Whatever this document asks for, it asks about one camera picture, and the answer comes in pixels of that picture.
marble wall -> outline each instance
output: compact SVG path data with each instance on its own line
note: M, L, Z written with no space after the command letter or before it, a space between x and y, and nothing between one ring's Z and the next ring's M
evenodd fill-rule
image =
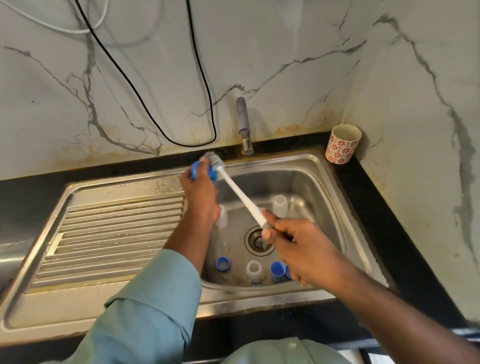
M343 116L364 131L362 166L477 322L479 14L476 0L381 1Z
M67 0L10 1L56 26L82 25ZM89 1L93 23L104 1ZM210 140L185 2L110 3L97 33L153 117L179 143ZM240 143L239 96L247 99L254 140L337 124L377 4L192 0L215 104L218 140L212 146ZM91 35L60 34L0 4L0 65L0 179L186 151L155 129Z

drain strainer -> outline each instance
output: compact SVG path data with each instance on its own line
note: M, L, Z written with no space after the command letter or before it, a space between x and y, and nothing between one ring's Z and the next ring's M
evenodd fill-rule
M245 246L253 255L266 256L275 249L272 244L264 244L264 242L265 239L262 238L262 228L259 225L250 228L245 234Z

white cable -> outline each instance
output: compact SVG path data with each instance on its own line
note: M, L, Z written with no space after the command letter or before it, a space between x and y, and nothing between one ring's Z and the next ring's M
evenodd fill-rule
M94 29L97 29L98 27L100 27L103 23L103 21L105 20L105 17L107 16L107 11L108 11L108 3L109 3L110 0L105 0L105 7L103 8L103 13L102 13L102 16L100 18L100 20L97 22L97 24L95 24L95 26L93 27ZM0 0L0 3L2 3L3 5L6 5L8 6L10 9L12 9L13 11L19 13L20 15L23 15L25 18L28 18L30 20L33 20L35 23L38 23L40 25L43 25L43 26L46 26L47 28L49 29L53 29L53 30L56 30L58 32L62 32L62 33L67 33L67 34L85 34L85 33L89 33L90 30L88 29L81 29L81 30L70 30L70 29L63 29L63 28L59 28L57 26L54 26L54 25L51 25L51 24L48 24L48 23L45 23L37 18L34 18L32 17L31 15L28 15L27 13L23 12L22 10L18 9L18 8L15 8L12 4L6 2L5 0Z

faucet spout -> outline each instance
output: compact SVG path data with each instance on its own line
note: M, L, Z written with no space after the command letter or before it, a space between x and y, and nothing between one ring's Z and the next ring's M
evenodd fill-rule
M236 101L239 117L239 134L241 135L242 154L251 156L253 154L252 140L250 138L250 123L248 121L247 102L243 97Z

shirt sleeve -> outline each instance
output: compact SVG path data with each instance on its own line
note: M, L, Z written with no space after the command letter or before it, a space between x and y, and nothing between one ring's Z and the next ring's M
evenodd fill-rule
M202 287L194 266L163 249L105 304L68 364L181 363Z

